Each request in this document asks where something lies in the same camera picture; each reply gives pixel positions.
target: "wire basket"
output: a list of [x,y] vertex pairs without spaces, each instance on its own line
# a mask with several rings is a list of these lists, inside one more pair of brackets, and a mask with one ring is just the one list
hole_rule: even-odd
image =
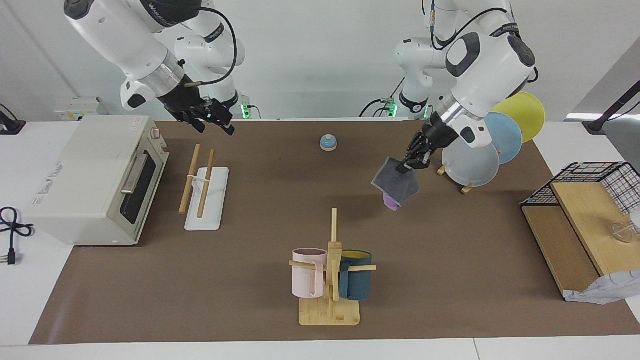
[[553,183],[602,183],[623,214],[640,208],[640,175],[630,163],[571,163],[520,206],[557,206]]

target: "oven knob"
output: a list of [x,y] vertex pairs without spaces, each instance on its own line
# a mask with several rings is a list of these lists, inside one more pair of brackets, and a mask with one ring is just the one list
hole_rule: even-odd
[[158,128],[154,127],[153,129],[151,129],[151,139],[160,139],[160,130]]

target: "oven window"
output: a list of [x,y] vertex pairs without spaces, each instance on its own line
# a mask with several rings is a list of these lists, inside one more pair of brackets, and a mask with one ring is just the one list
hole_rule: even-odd
[[149,155],[147,151],[145,151],[145,154],[147,154],[147,162],[145,162],[145,167],[142,170],[142,174],[140,175],[140,179],[138,180],[136,189],[132,194],[125,195],[122,206],[120,206],[120,213],[132,225],[135,224],[136,220],[138,219],[138,214],[140,214],[142,203],[145,201],[147,190],[151,185],[151,179],[156,172],[155,161],[151,158],[151,155]]

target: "yellow plate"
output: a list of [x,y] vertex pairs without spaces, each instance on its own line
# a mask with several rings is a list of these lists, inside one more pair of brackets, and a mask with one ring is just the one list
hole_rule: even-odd
[[531,141],[545,125],[545,108],[540,100],[521,91],[491,109],[511,117],[520,126],[522,142]]

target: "wooden board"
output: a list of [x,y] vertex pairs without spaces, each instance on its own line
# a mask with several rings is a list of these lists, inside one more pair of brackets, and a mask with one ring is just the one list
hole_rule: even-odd
[[584,291],[600,276],[560,206],[522,208],[562,293]]
[[298,322],[304,326],[343,325],[360,323],[360,303],[340,299],[333,301],[329,289],[318,299],[300,299]]
[[623,243],[611,222],[626,222],[600,183],[556,183],[552,189],[600,275],[640,268],[640,242]]

